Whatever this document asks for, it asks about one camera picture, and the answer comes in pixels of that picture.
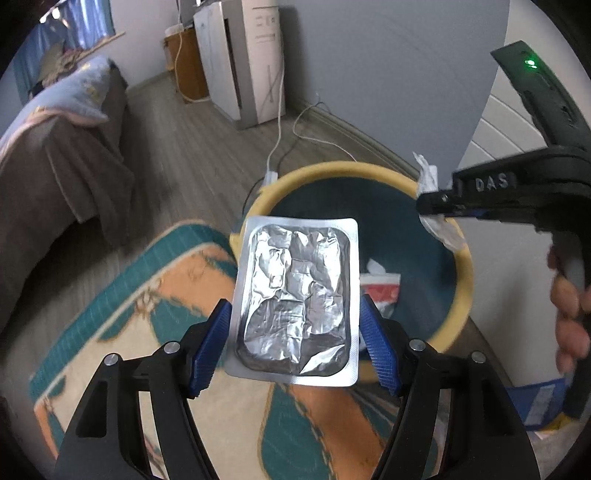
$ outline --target wooden cabinet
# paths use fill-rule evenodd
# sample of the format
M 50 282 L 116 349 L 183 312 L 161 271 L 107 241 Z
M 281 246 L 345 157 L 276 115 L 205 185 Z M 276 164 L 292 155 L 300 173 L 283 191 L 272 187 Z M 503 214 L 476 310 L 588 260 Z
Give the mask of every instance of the wooden cabinet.
M 181 35 L 183 37 L 182 46 L 180 41 Z M 177 90 L 180 89 L 185 96 L 192 100 L 206 97 L 209 92 L 207 90 L 205 74 L 203 73 L 199 47 L 197 46 L 195 29 L 187 28 L 181 33 L 166 37 L 164 39 L 164 46 L 168 49 L 167 68 L 173 75 L 174 61 L 178 53 L 178 48 L 181 46 L 176 64 L 176 75 L 178 77 Z

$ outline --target rug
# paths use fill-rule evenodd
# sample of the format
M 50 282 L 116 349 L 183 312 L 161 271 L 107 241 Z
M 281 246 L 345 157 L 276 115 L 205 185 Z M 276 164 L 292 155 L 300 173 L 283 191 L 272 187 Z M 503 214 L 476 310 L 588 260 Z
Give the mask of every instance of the rug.
M 228 239 L 200 222 L 160 236 L 63 332 L 30 381 L 35 415 L 57 457 L 64 432 L 102 358 L 151 355 L 231 300 L 237 273 Z M 140 393 L 154 475 L 167 478 L 150 395 Z M 318 388 L 234 378 L 216 370 L 190 401 L 195 424 L 220 478 L 370 478 L 398 407 L 375 385 Z M 445 432 L 438 420 L 424 477 L 439 467 Z

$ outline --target white cable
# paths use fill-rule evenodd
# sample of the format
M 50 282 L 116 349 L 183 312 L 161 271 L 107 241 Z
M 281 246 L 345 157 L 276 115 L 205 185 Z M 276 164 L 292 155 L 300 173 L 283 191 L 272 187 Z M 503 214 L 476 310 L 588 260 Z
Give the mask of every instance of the white cable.
M 338 149 L 342 150 L 343 152 L 345 152 L 345 153 L 346 153 L 348 156 L 350 156 L 350 157 L 351 157 L 351 159 L 352 159 L 353 161 L 357 161 L 357 159 L 356 159 L 356 158 L 355 158 L 353 155 L 351 155 L 351 153 L 349 153 L 349 152 L 348 152 L 348 151 L 346 151 L 346 150 L 345 150 L 343 147 L 341 147 L 340 145 L 337 145 L 336 143 L 329 142 L 329 141 L 327 141 L 327 140 L 321 140 L 320 138 L 306 137 L 305 135 L 300 135 L 299 133 L 297 133 L 297 132 L 296 132 L 296 124 L 297 124 L 297 122 L 299 121 L 299 119 L 301 118 L 301 116 L 302 116 L 302 115 L 304 115 L 304 113 L 306 113 L 308 110 L 310 110 L 310 109 L 311 109 L 313 106 L 316 106 L 316 105 L 319 105 L 319 104 L 320 104 L 320 102 L 318 102 L 318 103 L 317 103 L 317 104 L 315 104 L 315 105 L 308 105 L 306 108 L 304 108 L 304 109 L 303 109 L 303 110 L 300 112 L 300 114 L 297 116 L 297 118 L 295 119 L 294 126 L 293 126 L 293 128 L 291 129 L 291 131 L 294 133 L 294 135 L 295 135 L 296 137 L 298 137 L 298 138 L 301 138 L 302 140 L 308 140 L 308 141 L 310 141 L 310 142 L 318 142 L 318 143 L 322 143 L 322 144 L 325 144 L 325 145 L 332 145 L 332 146 L 334 146 L 334 147 L 336 147 L 336 148 L 338 148 Z
M 278 130 L 278 135 L 277 135 L 277 142 L 275 142 L 275 146 L 273 147 L 273 150 L 271 150 L 269 152 L 269 155 L 267 156 L 267 172 L 271 171 L 271 156 L 273 155 L 273 153 L 275 153 L 275 150 L 277 150 L 277 147 L 279 146 L 279 143 L 281 142 L 281 103 L 283 100 L 283 81 L 285 80 L 285 60 L 283 60 L 281 62 L 281 81 L 279 83 L 279 108 L 277 110 L 277 130 Z
M 180 5 L 178 4 L 177 1 L 177 11 L 178 11 L 178 23 L 181 24 L 181 8 Z M 208 102 L 210 100 L 210 98 L 207 97 L 203 97 L 203 98 L 198 98 L 196 100 L 189 98 L 188 96 L 186 96 L 182 90 L 180 85 L 178 84 L 178 73 L 177 73 L 177 62 L 178 62 L 178 56 L 181 54 L 181 48 L 183 48 L 183 33 L 184 33 L 184 26 L 183 29 L 180 31 L 180 33 L 178 34 L 178 36 L 180 37 L 180 42 L 178 44 L 178 50 L 177 50 L 177 56 L 174 58 L 174 78 L 177 82 L 177 90 L 178 92 L 181 94 L 181 96 L 188 102 L 190 103 L 202 103 L 202 102 Z

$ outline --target metal screw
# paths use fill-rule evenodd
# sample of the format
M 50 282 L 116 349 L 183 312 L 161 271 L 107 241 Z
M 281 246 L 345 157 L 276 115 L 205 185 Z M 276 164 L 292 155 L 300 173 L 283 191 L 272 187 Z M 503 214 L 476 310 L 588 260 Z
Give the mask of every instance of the metal screw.
M 103 360 L 103 362 L 105 363 L 105 365 L 108 365 L 109 367 L 111 365 L 115 365 L 118 361 L 119 361 L 119 355 L 117 355 L 116 353 L 110 353 Z
M 471 357 L 472 360 L 475 361 L 477 364 L 483 364 L 484 362 L 486 362 L 486 356 L 482 352 L 472 352 Z
M 164 351 L 166 353 L 176 353 L 180 350 L 181 344 L 178 342 L 169 342 L 164 345 Z
M 422 340 L 419 340 L 418 338 L 414 338 L 412 339 L 409 343 L 408 346 L 413 349 L 415 352 L 422 352 L 423 350 L 425 350 L 425 342 L 423 342 Z

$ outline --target yellow rim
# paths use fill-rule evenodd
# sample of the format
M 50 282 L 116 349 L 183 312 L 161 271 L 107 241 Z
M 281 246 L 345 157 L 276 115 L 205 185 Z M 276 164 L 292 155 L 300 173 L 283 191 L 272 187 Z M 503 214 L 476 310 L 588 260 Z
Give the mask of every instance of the yellow rim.
M 394 187 L 404 192 L 411 198 L 417 197 L 417 182 L 404 175 L 384 167 L 369 163 L 354 163 L 351 161 L 332 161 L 318 163 L 309 167 L 299 168 L 281 177 L 277 182 L 261 189 L 261 194 L 252 204 L 246 217 L 255 215 L 269 215 L 277 203 L 295 189 L 312 183 L 313 181 L 334 177 L 359 177 L 367 180 L 375 180 Z M 462 234 L 455 220 L 448 220 Z M 234 256 L 238 260 L 244 236 L 244 224 L 240 234 L 230 236 L 230 245 Z M 452 305 L 447 312 L 447 317 L 433 336 L 428 340 L 429 344 L 438 352 L 444 352 L 451 347 L 466 324 L 470 308 L 472 308 L 472 295 L 474 290 L 474 274 L 472 270 L 472 256 L 470 250 L 465 247 L 460 252 L 454 253 L 456 260 L 456 292 Z M 360 372 L 360 380 L 370 380 L 367 375 Z

